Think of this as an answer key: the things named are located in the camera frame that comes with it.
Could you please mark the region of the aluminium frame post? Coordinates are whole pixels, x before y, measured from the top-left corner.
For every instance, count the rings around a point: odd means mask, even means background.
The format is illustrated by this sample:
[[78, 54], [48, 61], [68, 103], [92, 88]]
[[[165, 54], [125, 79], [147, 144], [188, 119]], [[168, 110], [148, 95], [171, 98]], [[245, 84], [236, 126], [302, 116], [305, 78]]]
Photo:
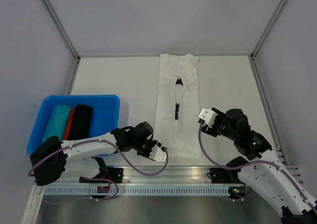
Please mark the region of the aluminium frame post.
[[68, 36], [61, 20], [59, 19], [59, 16], [57, 15], [53, 4], [51, 3], [50, 0], [41, 0], [45, 9], [47, 10], [50, 18], [52, 19], [55, 27], [57, 28], [59, 34], [61, 35], [66, 47], [68, 48], [68, 50], [70, 51], [71, 55], [73, 56], [73, 58], [75, 59], [76, 62], [78, 62], [80, 60], [80, 56], [77, 53], [70, 37]]
[[250, 57], [251, 57], [252, 60], [254, 60], [255, 57], [257, 56], [257, 54], [259, 53], [260, 49], [262, 48], [263, 44], [265, 43], [265, 40], [267, 39], [267, 37], [269, 36], [271, 30], [273, 29], [276, 21], [278, 20], [278, 18], [282, 14], [282, 11], [286, 7], [288, 1], [289, 0], [280, 0], [279, 1], [277, 7], [275, 8], [272, 16], [269, 19], [267, 25], [265, 26], [264, 31], [262, 32], [258, 42], [256, 43], [253, 51], [251, 52]]

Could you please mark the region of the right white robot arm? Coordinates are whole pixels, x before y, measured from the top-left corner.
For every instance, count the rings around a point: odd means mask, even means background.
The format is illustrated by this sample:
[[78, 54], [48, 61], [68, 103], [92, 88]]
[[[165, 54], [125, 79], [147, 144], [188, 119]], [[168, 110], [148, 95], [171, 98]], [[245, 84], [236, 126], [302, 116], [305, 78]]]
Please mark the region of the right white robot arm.
[[226, 137], [240, 153], [221, 165], [202, 149], [212, 164], [226, 171], [230, 181], [240, 181], [260, 195], [277, 212], [283, 224], [317, 222], [317, 199], [288, 171], [271, 144], [251, 129], [241, 109], [221, 112], [216, 108], [203, 108], [199, 124], [199, 134]]

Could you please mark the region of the teal rolled t shirt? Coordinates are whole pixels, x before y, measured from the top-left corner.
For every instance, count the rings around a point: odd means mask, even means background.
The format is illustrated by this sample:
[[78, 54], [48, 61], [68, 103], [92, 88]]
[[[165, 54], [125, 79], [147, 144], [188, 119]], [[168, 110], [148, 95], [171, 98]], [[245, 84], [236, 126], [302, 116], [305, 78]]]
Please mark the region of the teal rolled t shirt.
[[42, 144], [52, 136], [57, 136], [59, 140], [62, 140], [71, 110], [72, 107], [67, 105], [58, 105], [53, 108], [42, 136]]

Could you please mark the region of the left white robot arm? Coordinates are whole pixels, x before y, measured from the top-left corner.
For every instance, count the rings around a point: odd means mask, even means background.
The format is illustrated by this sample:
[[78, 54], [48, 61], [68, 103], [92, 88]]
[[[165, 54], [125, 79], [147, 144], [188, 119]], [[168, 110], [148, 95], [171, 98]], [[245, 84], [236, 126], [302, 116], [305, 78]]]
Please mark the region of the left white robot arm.
[[63, 178], [93, 178], [104, 182], [108, 177], [101, 155], [135, 150], [137, 155], [164, 163], [166, 151], [153, 139], [153, 128], [146, 121], [135, 127], [116, 128], [103, 135], [81, 140], [60, 140], [51, 136], [31, 155], [30, 176], [38, 186], [46, 186]]

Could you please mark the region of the black rolled t shirt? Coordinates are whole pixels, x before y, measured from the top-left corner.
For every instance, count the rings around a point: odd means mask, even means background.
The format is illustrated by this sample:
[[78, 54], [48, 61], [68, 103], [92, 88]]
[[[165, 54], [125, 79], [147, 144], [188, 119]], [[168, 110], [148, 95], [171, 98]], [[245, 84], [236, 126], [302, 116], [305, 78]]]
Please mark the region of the black rolled t shirt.
[[77, 105], [67, 140], [81, 140], [89, 137], [93, 108], [87, 105]]

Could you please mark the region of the white printed t shirt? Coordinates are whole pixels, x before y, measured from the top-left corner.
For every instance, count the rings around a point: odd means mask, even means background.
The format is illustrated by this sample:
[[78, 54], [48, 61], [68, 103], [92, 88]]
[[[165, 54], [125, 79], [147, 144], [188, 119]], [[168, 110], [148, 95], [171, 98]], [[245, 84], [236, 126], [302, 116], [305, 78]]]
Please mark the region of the white printed t shirt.
[[201, 158], [198, 142], [199, 57], [161, 54], [154, 137], [170, 156]]

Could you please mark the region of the right aluminium frame post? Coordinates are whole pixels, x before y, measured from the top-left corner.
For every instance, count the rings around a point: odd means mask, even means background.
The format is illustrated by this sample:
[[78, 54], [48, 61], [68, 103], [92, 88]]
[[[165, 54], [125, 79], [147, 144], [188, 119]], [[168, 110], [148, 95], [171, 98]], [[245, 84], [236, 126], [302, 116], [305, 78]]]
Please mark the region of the right aluminium frame post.
[[286, 7], [288, 1], [289, 0], [280, 0], [279, 1], [277, 7], [275, 8], [272, 16], [269, 19], [267, 25], [265, 26], [264, 31], [262, 32], [258, 42], [256, 43], [253, 51], [251, 52], [250, 57], [251, 57], [252, 60], [254, 60], [255, 57], [257, 56], [257, 54], [259, 53], [260, 49], [262, 48], [263, 44], [265, 43], [265, 40], [267, 39], [267, 37], [269, 36], [271, 30], [273, 29], [276, 21], [278, 20], [278, 18], [282, 14], [282, 11]]

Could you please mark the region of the blue plastic bin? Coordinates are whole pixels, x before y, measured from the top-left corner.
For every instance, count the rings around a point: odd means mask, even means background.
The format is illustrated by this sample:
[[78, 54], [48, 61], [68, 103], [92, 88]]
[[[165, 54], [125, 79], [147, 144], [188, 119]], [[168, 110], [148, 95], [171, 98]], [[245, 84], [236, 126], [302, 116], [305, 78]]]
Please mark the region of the blue plastic bin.
[[55, 106], [67, 105], [75, 108], [77, 105], [87, 105], [93, 108], [89, 137], [103, 135], [117, 128], [120, 99], [116, 95], [53, 95], [42, 102], [35, 121], [27, 152], [32, 154], [41, 145], [42, 136]]

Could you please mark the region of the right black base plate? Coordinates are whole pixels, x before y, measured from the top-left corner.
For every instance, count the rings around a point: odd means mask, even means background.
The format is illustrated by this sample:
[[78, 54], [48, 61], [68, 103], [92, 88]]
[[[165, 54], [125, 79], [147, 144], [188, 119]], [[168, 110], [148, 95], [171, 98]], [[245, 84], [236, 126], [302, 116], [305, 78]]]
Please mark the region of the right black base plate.
[[210, 168], [209, 176], [212, 183], [216, 184], [242, 184], [238, 178], [238, 171], [223, 168]]

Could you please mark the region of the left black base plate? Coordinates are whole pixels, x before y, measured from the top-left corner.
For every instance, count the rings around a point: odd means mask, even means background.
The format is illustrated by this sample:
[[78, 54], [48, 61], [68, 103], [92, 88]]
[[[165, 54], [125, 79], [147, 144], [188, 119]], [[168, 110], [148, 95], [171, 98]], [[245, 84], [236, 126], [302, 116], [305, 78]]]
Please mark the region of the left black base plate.
[[80, 177], [80, 183], [108, 183], [105, 179], [114, 181], [115, 183], [122, 183], [123, 179], [123, 171], [122, 168], [107, 168], [105, 170], [101, 170], [97, 175], [95, 175], [92, 179], [87, 179], [85, 177]]

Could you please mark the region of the left aluminium frame post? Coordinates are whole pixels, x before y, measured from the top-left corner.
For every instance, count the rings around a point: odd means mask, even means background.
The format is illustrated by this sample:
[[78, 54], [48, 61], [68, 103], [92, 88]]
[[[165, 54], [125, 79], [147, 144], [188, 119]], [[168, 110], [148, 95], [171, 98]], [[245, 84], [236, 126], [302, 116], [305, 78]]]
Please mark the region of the left aluminium frame post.
[[77, 53], [70, 37], [68, 36], [61, 20], [59, 19], [59, 16], [57, 15], [53, 4], [51, 3], [50, 0], [41, 0], [45, 9], [47, 10], [50, 18], [52, 19], [55, 27], [57, 28], [59, 34], [61, 35], [66, 47], [68, 48], [68, 50], [70, 51], [71, 55], [73, 56], [73, 58], [75, 59], [76, 62], [78, 62], [80, 60], [80, 56]]

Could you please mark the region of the aluminium mounting rail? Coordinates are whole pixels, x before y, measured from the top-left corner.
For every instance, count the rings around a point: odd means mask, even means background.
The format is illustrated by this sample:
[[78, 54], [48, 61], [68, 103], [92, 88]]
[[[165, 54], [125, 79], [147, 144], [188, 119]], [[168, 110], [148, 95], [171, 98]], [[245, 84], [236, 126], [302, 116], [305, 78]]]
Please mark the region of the aluminium mounting rail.
[[183, 180], [203, 180], [210, 179], [209, 171], [210, 168], [216, 168], [216, 166], [149, 166], [144, 168], [145, 171], [135, 171], [132, 167], [113, 167], [107, 166], [104, 163], [102, 164], [91, 164], [91, 163], [82, 163], [82, 164], [72, 164], [64, 168], [53, 168], [52, 170], [44, 171], [40, 168], [37, 168], [34, 171], [34, 177], [36, 184], [38, 186], [45, 186], [54, 184], [57, 182], [79, 182], [80, 177], [85, 177], [87, 179], [92, 179], [97, 175], [101, 170], [107, 168], [122, 168], [123, 179], [122, 183], [131, 181], [132, 179], [145, 179], [145, 178], [159, 178], [159, 179], [168, 179], [170, 181], [183, 179]]

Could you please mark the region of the red rolled t shirt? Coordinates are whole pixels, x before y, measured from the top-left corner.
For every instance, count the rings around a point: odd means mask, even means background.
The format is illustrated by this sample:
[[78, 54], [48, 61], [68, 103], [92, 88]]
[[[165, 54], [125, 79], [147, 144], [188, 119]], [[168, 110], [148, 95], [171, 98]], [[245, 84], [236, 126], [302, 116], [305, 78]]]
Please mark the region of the red rolled t shirt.
[[69, 132], [70, 132], [70, 128], [71, 128], [71, 125], [72, 125], [72, 120], [73, 120], [74, 113], [75, 113], [75, 108], [72, 108], [71, 112], [70, 112], [70, 114], [68, 116], [66, 128], [65, 128], [65, 131], [64, 131], [64, 135], [63, 135], [63, 140], [67, 140], [67, 138], [68, 138], [68, 135], [69, 135]]

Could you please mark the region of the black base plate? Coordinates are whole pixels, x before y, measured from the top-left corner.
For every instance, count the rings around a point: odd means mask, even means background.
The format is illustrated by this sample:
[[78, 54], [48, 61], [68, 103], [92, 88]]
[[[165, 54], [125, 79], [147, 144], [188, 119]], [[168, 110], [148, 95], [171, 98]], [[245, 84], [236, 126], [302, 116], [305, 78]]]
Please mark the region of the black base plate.
[[238, 178], [238, 171], [223, 168], [210, 168], [209, 176], [212, 183], [216, 184], [242, 184]]
[[114, 181], [115, 183], [122, 183], [123, 179], [123, 171], [122, 168], [107, 168], [105, 170], [101, 170], [97, 175], [95, 175], [92, 179], [87, 179], [85, 177], [80, 177], [80, 183], [108, 183], [105, 179]]

